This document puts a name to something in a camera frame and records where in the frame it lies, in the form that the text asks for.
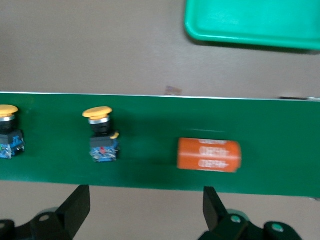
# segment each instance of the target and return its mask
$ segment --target beige surface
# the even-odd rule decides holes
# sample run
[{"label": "beige surface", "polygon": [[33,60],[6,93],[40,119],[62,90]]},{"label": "beige surface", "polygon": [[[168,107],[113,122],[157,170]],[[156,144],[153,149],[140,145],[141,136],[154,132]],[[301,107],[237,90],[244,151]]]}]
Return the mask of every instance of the beige surface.
[{"label": "beige surface", "polygon": [[[75,185],[1,182],[1,219],[24,224],[60,206]],[[201,192],[91,187],[91,212],[76,240],[196,240],[207,229]],[[228,209],[246,213],[259,227],[291,225],[304,240],[319,239],[320,202],[301,197],[219,194]]]},{"label": "beige surface", "polygon": [[[274,98],[319,96],[320,55],[195,44],[184,0],[1,0],[0,91]],[[23,224],[72,185],[0,182],[1,219]],[[92,187],[84,239],[194,240],[202,193]],[[319,239],[320,202],[221,194],[260,227],[279,220]]]}]

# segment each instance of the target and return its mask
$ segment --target orange battery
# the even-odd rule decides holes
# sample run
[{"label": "orange battery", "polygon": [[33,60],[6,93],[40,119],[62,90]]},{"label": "orange battery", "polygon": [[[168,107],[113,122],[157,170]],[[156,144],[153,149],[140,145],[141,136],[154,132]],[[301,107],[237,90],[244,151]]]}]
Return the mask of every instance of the orange battery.
[{"label": "orange battery", "polygon": [[241,166],[241,148],[236,141],[180,138],[177,166],[234,173]]}]

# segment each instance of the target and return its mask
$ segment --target silver metal ring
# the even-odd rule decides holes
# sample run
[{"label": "silver metal ring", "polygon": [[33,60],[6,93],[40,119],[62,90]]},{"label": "silver metal ring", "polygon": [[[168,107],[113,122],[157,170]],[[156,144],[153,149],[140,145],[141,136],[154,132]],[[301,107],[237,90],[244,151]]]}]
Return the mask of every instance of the silver metal ring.
[{"label": "silver metal ring", "polygon": [[104,124],[104,123],[107,123],[110,121],[110,117],[105,117],[105,118],[102,118],[102,119],[99,119],[99,120],[90,120],[89,118],[89,124],[91,125],[96,125],[96,124]]},{"label": "silver metal ring", "polygon": [[12,115],[12,116],[6,116],[6,117],[0,117],[0,122],[9,122],[13,119],[15,119],[15,115]]}]

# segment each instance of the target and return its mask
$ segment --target green tray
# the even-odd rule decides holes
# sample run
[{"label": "green tray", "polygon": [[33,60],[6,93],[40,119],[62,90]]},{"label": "green tray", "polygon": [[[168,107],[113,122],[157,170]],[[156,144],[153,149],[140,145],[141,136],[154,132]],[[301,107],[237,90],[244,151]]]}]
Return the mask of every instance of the green tray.
[{"label": "green tray", "polygon": [[185,28],[201,41],[320,50],[320,0],[186,0]]},{"label": "green tray", "polygon": [[[25,152],[0,179],[129,188],[320,197],[320,102],[0,93],[19,108]],[[86,109],[113,108],[118,161],[96,163]],[[239,142],[237,173],[177,169],[179,138]]]}]

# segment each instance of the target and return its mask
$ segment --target orange cylinder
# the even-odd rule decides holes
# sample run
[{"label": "orange cylinder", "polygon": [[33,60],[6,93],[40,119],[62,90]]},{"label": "orange cylinder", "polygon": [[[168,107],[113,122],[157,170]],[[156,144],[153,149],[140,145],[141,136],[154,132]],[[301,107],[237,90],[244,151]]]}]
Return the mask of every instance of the orange cylinder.
[{"label": "orange cylinder", "polygon": [[234,173],[240,166],[241,148],[236,141],[179,139],[179,169]]}]

